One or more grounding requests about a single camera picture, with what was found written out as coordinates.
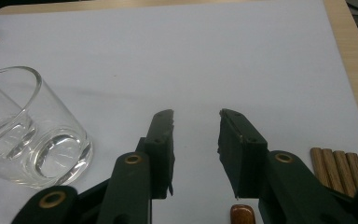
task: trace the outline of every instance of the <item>table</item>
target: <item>table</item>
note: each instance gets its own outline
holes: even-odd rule
[[[186,4],[207,4],[224,2],[245,2],[249,0],[100,0],[10,6],[0,9],[0,15],[19,13],[43,13],[60,11],[95,10],[121,7],[154,7]],[[337,45],[351,82],[353,94],[358,104],[358,30],[344,0],[325,0],[324,5],[331,22]]]

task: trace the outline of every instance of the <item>clear glass cup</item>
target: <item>clear glass cup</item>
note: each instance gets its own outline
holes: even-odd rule
[[[86,131],[38,72],[0,69],[0,177],[36,189],[65,185],[92,155]]]

